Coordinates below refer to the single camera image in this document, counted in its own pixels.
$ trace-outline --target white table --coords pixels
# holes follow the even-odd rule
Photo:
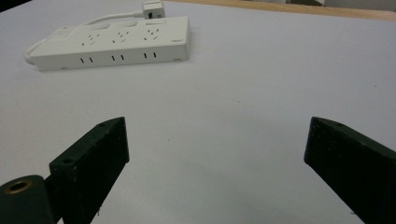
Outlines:
[[[0,183],[124,116],[131,161],[93,223],[362,223],[303,161],[312,116],[396,148],[396,22],[165,3],[191,58],[38,72],[56,28],[136,10],[35,0],[0,13]]]

